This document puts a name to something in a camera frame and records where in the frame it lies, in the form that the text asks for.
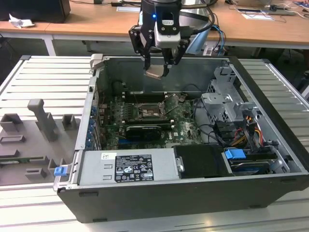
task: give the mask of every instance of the power supply label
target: power supply label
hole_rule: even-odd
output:
[[[133,182],[154,180],[151,155],[116,156],[115,181]]]

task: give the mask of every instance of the gray 3d printed part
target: gray 3d printed part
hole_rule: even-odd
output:
[[[43,168],[27,168],[25,176],[29,180],[44,179],[47,175]]]
[[[38,124],[45,134],[47,140],[53,142],[57,139],[57,135],[54,133],[54,126],[50,123],[50,119],[48,119],[43,106],[43,99],[31,99],[27,108],[31,110],[36,116]]]
[[[2,158],[15,158],[19,156],[19,151],[17,149],[10,150],[0,150],[0,159]]]
[[[0,137],[0,144],[23,143],[26,140],[24,135],[8,135]]]
[[[62,158],[61,160],[60,160],[60,165],[59,166],[61,166],[61,165],[66,165],[67,163],[66,163],[66,161],[64,160],[64,158]]]
[[[48,119],[48,122],[49,122],[49,125],[55,129],[57,127],[55,121],[54,121],[54,118],[52,116],[51,113],[46,113],[46,116],[47,116],[47,119]],[[37,124],[37,127],[39,128],[39,130],[41,131],[41,128],[40,128],[40,124],[38,121],[35,122]]]
[[[49,158],[47,156],[44,156],[40,159],[30,159],[29,162],[33,164],[48,164]]]
[[[64,115],[62,117],[62,125],[65,131],[75,130],[77,128],[74,115]]]
[[[47,170],[50,172],[51,175],[54,175],[55,168],[57,167],[55,161],[50,159]]]
[[[22,123],[22,120],[20,120],[18,114],[5,114],[1,121],[0,126],[6,131],[17,131],[16,124]]]

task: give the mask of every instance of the robotic arm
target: robotic arm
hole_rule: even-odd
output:
[[[144,59],[148,76],[156,79],[166,76],[187,51],[190,38],[212,27],[214,15],[208,6],[217,0],[209,4],[202,1],[203,4],[187,5],[181,0],[142,0],[142,25],[133,26],[129,35],[135,53]],[[164,65],[151,65],[150,54],[159,52],[162,52]]]

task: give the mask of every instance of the paper on desk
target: paper on desk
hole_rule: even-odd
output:
[[[117,7],[117,11],[120,12],[140,12],[140,8],[139,7],[129,7],[129,6],[118,6]]]
[[[257,20],[270,20],[273,21],[274,18],[270,17],[270,16],[266,16],[263,14],[242,14],[242,16],[244,16],[246,19],[257,19]]]
[[[11,14],[10,14],[9,22],[14,27],[19,28],[19,29],[34,26],[34,24],[32,23],[30,19],[18,19],[18,18],[11,16]]]

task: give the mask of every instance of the white table leg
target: white table leg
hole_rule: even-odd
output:
[[[53,45],[53,37],[51,35],[46,35],[44,36],[43,38],[44,42],[45,42],[45,45],[46,45],[46,48],[47,48],[47,51],[48,51],[48,55],[50,56],[56,56],[56,51],[55,51],[55,48],[54,48],[54,45]]]

